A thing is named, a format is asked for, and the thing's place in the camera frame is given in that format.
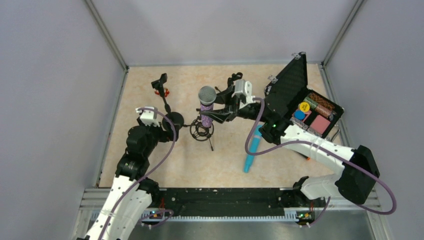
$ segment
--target blue marker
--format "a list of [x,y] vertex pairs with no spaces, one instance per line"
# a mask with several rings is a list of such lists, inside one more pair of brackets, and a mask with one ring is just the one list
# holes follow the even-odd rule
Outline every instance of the blue marker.
[[[262,138],[262,134],[259,132],[259,128],[262,127],[262,125],[258,125],[256,130],[254,131],[253,134],[253,139],[252,142],[250,144],[250,148],[249,151],[251,153],[256,153],[256,150],[258,150],[259,147],[259,142],[261,141]],[[246,157],[246,162],[244,163],[244,172],[248,173],[249,169],[251,168],[252,164],[253,164],[253,159],[255,158],[255,156],[252,155],[247,155]]]

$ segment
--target glittery purple handle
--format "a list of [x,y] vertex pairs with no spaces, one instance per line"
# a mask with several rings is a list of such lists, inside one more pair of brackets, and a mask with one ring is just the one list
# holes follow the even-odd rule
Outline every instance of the glittery purple handle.
[[[203,104],[200,104],[200,111],[209,111],[209,110],[213,110],[213,109],[214,109],[213,104],[211,104],[209,106],[204,106]],[[208,116],[201,115],[201,124],[203,125],[203,127],[210,128],[212,126],[212,121],[213,121],[212,118],[210,118]]]

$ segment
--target white panel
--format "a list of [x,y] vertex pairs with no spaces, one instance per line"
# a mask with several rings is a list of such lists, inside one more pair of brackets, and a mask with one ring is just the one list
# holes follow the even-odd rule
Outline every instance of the white panel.
[[[367,1],[328,66],[353,143],[369,147],[398,209],[395,239],[424,228],[424,1]],[[383,208],[391,200],[378,186]]]
[[95,0],[126,63],[322,61],[355,0]]
[[0,238],[69,239],[122,69],[82,0],[3,0],[0,52]]

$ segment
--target wall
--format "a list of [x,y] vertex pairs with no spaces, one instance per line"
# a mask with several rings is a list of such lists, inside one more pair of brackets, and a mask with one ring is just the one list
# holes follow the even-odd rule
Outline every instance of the wall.
[[1,239],[71,237],[123,71],[83,1],[0,4]]
[[94,0],[130,66],[322,61],[355,0]]
[[[370,0],[328,66],[355,146],[370,147],[398,209],[396,239],[421,239],[424,215],[424,2]],[[391,201],[377,188],[382,206]]]

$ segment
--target microphone head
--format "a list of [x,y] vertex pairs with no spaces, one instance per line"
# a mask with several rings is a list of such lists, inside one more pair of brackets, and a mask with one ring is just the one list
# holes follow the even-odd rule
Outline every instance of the microphone head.
[[200,88],[198,98],[202,105],[211,105],[215,102],[215,99],[217,99],[217,93],[213,87],[204,86]]

